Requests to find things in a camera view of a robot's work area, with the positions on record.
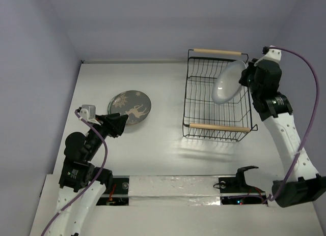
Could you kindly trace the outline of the white grey bowl plate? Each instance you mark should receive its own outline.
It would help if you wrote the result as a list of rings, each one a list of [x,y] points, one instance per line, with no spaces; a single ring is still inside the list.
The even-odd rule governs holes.
[[[215,104],[225,104],[241,91],[242,85],[239,80],[246,67],[243,61],[233,61],[223,69],[216,78],[211,92],[211,98]]]

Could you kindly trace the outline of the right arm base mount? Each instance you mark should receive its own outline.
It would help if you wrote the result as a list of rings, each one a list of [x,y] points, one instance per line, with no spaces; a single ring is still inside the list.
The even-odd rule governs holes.
[[[258,167],[252,165],[241,167],[234,176],[219,177],[213,188],[220,191],[222,205],[267,205],[266,193],[246,183],[245,172],[251,169],[258,169]]]

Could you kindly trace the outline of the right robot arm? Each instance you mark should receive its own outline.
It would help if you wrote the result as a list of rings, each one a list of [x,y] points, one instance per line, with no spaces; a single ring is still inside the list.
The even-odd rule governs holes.
[[[278,206],[286,208],[316,201],[325,193],[325,177],[310,161],[289,100],[278,91],[281,76],[278,63],[254,58],[242,71],[239,83],[249,89],[254,109],[276,145],[286,175],[273,181],[271,195]]]

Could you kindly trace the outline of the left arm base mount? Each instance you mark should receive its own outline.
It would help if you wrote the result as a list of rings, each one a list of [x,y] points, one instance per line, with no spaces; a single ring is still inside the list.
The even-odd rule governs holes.
[[[99,198],[97,206],[125,206],[129,205],[129,177],[114,176],[112,187]]]

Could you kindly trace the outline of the red teal flower plate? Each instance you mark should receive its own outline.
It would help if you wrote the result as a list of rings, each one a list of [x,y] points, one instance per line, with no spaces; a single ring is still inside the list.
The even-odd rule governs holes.
[[[128,119],[126,122],[126,126],[132,126],[141,123],[143,120],[131,120]]]

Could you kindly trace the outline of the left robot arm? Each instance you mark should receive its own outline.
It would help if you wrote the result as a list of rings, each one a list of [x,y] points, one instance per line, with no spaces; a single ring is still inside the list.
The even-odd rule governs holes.
[[[113,188],[112,171],[94,166],[91,160],[101,146],[107,159],[105,139],[122,135],[128,115],[89,115],[82,108],[74,113],[90,129],[87,134],[73,132],[65,140],[56,213],[42,235],[80,235],[101,195]]]

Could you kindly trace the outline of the dark grey green plate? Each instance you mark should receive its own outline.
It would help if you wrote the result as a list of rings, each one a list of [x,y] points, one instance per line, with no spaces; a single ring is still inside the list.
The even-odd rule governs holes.
[[[108,105],[108,114],[127,114],[128,119],[144,120],[151,111],[150,98],[143,92],[129,90],[113,97]]]

